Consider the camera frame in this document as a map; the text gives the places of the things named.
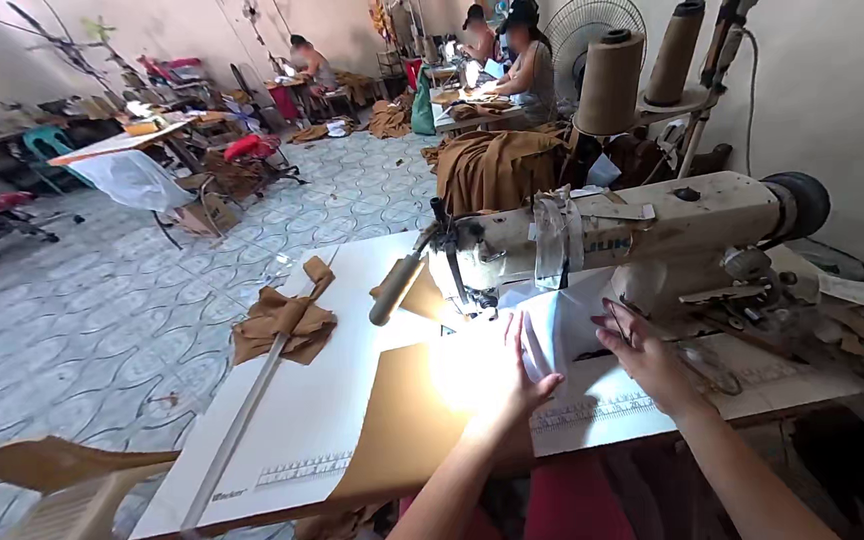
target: hand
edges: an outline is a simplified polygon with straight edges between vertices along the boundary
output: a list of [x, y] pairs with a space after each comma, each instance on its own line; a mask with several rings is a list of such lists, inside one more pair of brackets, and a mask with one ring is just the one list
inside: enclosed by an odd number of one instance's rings
[[[592, 322], [601, 327], [595, 330], [596, 338], [615, 353], [629, 377], [652, 398], [659, 411], [677, 423], [694, 412], [715, 412], [680, 371], [675, 351], [654, 336], [645, 319], [607, 298], [602, 299], [602, 306], [606, 315], [592, 317]], [[619, 325], [630, 338], [630, 345], [622, 340]]]
[[505, 331], [500, 334], [503, 339], [503, 347], [499, 350], [500, 369], [503, 373], [497, 373], [496, 377], [507, 380], [494, 380], [494, 384], [502, 385], [504, 388], [504, 399], [498, 403], [498, 408], [481, 410], [479, 414], [469, 422], [466, 432], [492, 432], [504, 434], [515, 424], [522, 422], [532, 414], [540, 405], [548, 401], [552, 391], [566, 379], [559, 373], [547, 374], [539, 382], [532, 382], [525, 372], [522, 363], [522, 311], [516, 313], [507, 312], [504, 319], [497, 324]]

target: black cap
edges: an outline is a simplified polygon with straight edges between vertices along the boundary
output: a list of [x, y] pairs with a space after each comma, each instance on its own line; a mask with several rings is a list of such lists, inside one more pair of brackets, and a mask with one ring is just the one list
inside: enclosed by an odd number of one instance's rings
[[482, 22], [485, 22], [486, 20], [486, 10], [478, 4], [472, 4], [468, 7], [468, 12], [465, 14], [465, 22], [462, 23], [462, 30], [465, 30], [469, 26], [469, 23], [474, 20], [480, 20]]
[[505, 34], [511, 24], [539, 26], [539, 4], [536, 3], [536, 0], [512, 0], [509, 14], [505, 17], [502, 26], [499, 27], [498, 33]]

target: fan grille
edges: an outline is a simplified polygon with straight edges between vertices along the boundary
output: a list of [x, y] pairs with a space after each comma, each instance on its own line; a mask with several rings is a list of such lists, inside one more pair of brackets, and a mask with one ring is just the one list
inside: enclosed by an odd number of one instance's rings
[[577, 99], [576, 80], [586, 65], [589, 43], [597, 42], [609, 30], [628, 29], [648, 37], [639, 8], [629, 0], [572, 0], [562, 6], [545, 26], [552, 43], [552, 67], [558, 98]]

